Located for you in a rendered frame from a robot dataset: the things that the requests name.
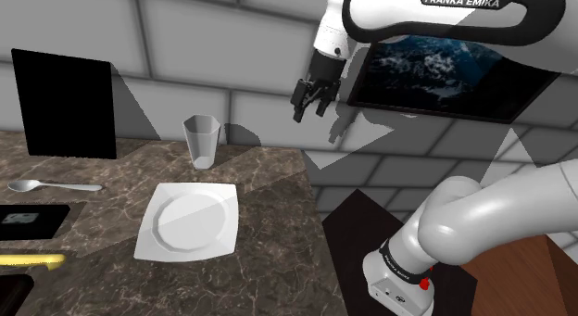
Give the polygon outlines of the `black phone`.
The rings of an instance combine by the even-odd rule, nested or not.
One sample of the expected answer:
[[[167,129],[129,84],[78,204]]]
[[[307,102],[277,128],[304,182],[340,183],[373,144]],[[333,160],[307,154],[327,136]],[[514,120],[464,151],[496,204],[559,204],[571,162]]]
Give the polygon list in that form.
[[[63,204],[0,205],[0,241],[52,239],[69,212]]]

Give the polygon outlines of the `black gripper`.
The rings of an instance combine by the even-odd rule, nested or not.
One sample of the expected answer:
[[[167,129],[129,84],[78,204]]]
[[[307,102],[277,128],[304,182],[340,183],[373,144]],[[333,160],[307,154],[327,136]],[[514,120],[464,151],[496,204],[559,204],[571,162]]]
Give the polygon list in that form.
[[[343,59],[328,57],[321,51],[314,50],[308,66],[307,80],[297,81],[290,100],[294,106],[294,121],[301,122],[307,106],[314,99],[314,86],[326,86],[321,91],[320,102],[316,110],[318,116],[324,116],[327,107],[338,95],[345,65],[346,61]]]

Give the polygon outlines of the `grey faceted cup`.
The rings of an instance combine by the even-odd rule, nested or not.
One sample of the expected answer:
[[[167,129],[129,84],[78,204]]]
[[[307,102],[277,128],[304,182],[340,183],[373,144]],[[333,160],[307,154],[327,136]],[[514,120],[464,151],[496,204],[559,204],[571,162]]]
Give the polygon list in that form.
[[[193,166],[197,170],[211,168],[220,139],[219,121],[210,115],[193,115],[182,126]]]

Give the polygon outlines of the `black upright board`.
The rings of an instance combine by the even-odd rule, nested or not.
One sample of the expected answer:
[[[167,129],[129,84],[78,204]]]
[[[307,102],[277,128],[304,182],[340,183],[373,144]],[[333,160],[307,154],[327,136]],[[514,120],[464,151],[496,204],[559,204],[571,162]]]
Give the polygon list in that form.
[[[111,64],[13,48],[28,153],[117,157]]]

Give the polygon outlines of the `dark brown robot stand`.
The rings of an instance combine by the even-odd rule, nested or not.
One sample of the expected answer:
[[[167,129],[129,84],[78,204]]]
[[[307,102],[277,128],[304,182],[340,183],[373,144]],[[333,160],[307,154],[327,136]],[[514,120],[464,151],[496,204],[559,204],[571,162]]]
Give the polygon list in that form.
[[[348,316],[395,316],[372,298],[362,260],[402,223],[355,190],[322,223]],[[548,236],[433,267],[432,316],[578,316],[578,263]]]

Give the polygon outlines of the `black rounded object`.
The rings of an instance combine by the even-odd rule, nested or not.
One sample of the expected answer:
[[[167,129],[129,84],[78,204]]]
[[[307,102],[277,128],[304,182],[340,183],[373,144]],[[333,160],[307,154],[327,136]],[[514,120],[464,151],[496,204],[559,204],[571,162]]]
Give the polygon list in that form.
[[[16,316],[33,287],[28,274],[0,275],[0,316]]]

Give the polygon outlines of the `framed dark blue wall picture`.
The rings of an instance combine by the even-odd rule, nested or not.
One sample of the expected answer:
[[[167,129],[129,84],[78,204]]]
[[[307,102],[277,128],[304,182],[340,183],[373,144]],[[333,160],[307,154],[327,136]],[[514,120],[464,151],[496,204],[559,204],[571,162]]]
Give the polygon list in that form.
[[[347,104],[510,124],[558,77],[480,44],[411,35],[371,45]]]

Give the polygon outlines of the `white square plate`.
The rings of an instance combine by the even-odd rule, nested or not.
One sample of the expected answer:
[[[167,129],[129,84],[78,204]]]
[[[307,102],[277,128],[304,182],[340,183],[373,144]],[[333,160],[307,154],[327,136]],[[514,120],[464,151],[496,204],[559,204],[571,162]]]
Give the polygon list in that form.
[[[239,205],[232,183],[160,183],[142,218],[133,257],[189,262],[235,251]]]

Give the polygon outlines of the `silver spoon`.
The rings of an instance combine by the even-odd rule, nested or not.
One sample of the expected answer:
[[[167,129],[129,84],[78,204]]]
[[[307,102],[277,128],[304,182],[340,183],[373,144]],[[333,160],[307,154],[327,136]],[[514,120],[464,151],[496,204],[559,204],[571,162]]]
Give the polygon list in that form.
[[[7,187],[16,192],[29,192],[38,187],[56,187],[80,191],[99,191],[103,188],[99,184],[73,184],[73,183],[43,183],[38,180],[17,180],[7,184]]]

